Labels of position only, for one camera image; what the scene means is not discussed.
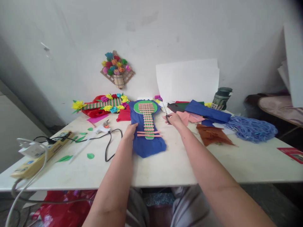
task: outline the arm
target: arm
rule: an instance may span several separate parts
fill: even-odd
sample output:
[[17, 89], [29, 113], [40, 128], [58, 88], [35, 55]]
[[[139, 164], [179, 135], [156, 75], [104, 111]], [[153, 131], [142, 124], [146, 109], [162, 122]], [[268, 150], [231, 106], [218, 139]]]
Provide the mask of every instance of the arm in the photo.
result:
[[275, 226], [259, 205], [240, 187], [222, 164], [182, 123], [169, 121], [182, 138], [196, 179], [211, 208], [224, 226]]
[[83, 227], [124, 226], [133, 176], [133, 139], [137, 123], [129, 125], [100, 184]]

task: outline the hand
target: hand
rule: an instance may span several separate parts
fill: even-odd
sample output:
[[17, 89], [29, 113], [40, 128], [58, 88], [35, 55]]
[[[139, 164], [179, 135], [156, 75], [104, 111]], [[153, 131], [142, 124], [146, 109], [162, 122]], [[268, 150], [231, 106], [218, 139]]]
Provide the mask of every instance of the hand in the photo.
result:
[[123, 138], [126, 138], [126, 139], [131, 139], [133, 140], [134, 139], [134, 133], [136, 131], [136, 127], [138, 126], [138, 123], [135, 123], [135, 124], [129, 124], [125, 130], [125, 133], [123, 135]]
[[[166, 120], [166, 116], [162, 116], [162, 117], [165, 119], [165, 123], [168, 123], [167, 120]], [[178, 114], [171, 113], [171, 114], [168, 115], [168, 117], [169, 117], [168, 121], [170, 122], [170, 124], [172, 124], [176, 128], [181, 126], [181, 125], [184, 125]]]

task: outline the thermos bottle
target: thermos bottle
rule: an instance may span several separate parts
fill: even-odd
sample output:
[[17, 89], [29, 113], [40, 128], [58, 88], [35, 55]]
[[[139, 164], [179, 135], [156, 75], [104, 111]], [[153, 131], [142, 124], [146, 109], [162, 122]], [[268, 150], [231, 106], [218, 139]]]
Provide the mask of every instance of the thermos bottle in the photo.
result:
[[232, 94], [232, 88], [220, 87], [215, 93], [214, 101], [212, 101], [211, 108], [216, 110], [226, 110], [226, 103]]

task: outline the power strip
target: power strip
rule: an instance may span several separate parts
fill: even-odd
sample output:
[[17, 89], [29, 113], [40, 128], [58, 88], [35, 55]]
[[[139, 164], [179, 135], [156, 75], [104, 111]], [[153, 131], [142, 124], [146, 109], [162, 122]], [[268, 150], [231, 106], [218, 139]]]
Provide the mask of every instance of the power strip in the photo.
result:
[[[70, 130], [62, 131], [59, 137], [73, 137], [73, 132]], [[64, 145], [66, 144], [68, 139], [65, 138], [56, 138], [53, 139], [56, 141], [54, 144], [48, 144], [45, 142], [44, 144], [47, 146], [47, 159], [49, 160], [55, 153]], [[33, 177], [43, 166], [45, 159], [45, 154], [42, 154], [40, 157], [31, 159], [21, 165], [18, 169], [16, 169], [10, 176], [16, 179], [29, 179]]]

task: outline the blue yarn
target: blue yarn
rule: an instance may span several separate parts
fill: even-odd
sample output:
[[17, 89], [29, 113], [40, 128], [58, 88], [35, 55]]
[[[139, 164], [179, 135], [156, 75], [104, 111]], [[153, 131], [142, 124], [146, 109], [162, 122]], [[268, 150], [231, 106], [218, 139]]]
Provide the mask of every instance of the blue yarn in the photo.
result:
[[278, 133], [276, 127], [266, 121], [239, 116], [231, 117], [224, 125], [236, 131], [237, 137], [253, 143], [266, 142]]

